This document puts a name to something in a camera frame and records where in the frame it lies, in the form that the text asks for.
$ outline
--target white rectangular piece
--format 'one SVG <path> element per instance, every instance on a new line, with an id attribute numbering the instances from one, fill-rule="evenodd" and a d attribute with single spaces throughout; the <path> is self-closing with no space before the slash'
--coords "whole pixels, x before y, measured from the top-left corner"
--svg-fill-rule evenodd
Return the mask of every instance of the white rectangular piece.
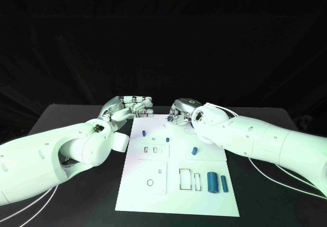
<path id="1" fill-rule="evenodd" d="M 178 180 L 180 190 L 191 190 L 190 169 L 178 169 Z"/>
<path id="2" fill-rule="evenodd" d="M 171 124 L 165 118 L 167 115 L 156 114 L 133 119 L 115 210 L 239 217 L 224 150 L 198 140 L 190 125 Z M 190 190 L 180 189 L 181 168 L 190 170 Z M 207 172 L 217 173 L 214 194 L 207 192 Z M 226 176 L 227 193 L 221 191 L 220 175 Z"/>

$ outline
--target small blue piece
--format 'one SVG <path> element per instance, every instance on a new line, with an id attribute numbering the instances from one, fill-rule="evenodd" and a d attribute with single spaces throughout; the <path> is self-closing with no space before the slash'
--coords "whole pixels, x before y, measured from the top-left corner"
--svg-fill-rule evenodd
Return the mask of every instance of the small blue piece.
<path id="1" fill-rule="evenodd" d="M 192 147 L 191 154 L 195 155 L 197 147 Z"/>
<path id="2" fill-rule="evenodd" d="M 226 188 L 226 177 L 220 176 L 221 178 L 221 184 L 223 184 L 223 192 L 227 192 L 227 188 Z"/>
<path id="3" fill-rule="evenodd" d="M 214 172 L 208 172 L 207 176 L 207 192 L 217 193 L 217 176 Z"/>

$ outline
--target blue object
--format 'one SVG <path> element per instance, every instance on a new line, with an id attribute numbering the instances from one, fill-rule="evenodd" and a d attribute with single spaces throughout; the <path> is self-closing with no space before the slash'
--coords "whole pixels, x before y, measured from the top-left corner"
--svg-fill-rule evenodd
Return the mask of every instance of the blue object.
<path id="1" fill-rule="evenodd" d="M 195 155 L 197 147 L 192 147 L 191 154 Z"/>
<path id="2" fill-rule="evenodd" d="M 220 176 L 220 179 L 221 179 L 221 184 L 223 184 L 223 192 L 227 192 L 224 176 Z"/>
<path id="3" fill-rule="evenodd" d="M 217 193 L 217 176 L 214 172 L 207 172 L 207 192 Z"/>

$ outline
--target dark gray table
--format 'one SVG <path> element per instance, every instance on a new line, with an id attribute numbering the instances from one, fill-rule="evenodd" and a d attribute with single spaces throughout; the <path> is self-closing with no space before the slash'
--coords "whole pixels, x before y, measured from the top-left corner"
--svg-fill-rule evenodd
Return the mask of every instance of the dark gray table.
<path id="1" fill-rule="evenodd" d="M 100 106 L 50 105 L 30 134 L 80 123 L 97 116 Z M 230 108 L 239 115 L 257 118 L 279 127 L 296 130 L 288 113 L 276 108 Z M 154 107 L 156 114 L 168 107 Z M 129 135 L 132 120 L 119 130 Z M 239 218 L 115 211 L 125 153 L 112 151 L 103 164 L 77 174 L 59 185 L 56 194 L 35 218 L 34 227 L 155 227 L 155 226 L 325 226 L 327 201 L 305 195 L 269 181 L 246 158 L 226 152 L 227 168 L 239 207 Z M 277 181 L 318 193 L 293 180 L 270 163 L 254 161 L 260 170 Z M 34 199 L 0 207 L 0 219 L 22 208 Z M 0 223 L 20 226 L 43 206 L 48 195 L 21 214 Z"/>

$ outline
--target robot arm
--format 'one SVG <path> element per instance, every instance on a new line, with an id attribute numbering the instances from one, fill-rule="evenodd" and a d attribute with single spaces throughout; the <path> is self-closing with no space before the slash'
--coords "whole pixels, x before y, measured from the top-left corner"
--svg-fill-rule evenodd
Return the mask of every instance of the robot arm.
<path id="1" fill-rule="evenodd" d="M 168 121 L 180 125 L 191 122 L 204 143 L 214 143 L 234 154 L 292 170 L 327 195 L 327 138 L 244 116 L 230 118 L 216 105 L 201 105 L 192 99 L 175 100 L 171 111 Z"/>
<path id="2" fill-rule="evenodd" d="M 33 197 L 97 166 L 110 149 L 123 152 L 125 120 L 151 117 L 149 97 L 115 97 L 96 119 L 18 138 L 0 146 L 0 205 Z M 59 152 L 69 159 L 59 161 Z"/>

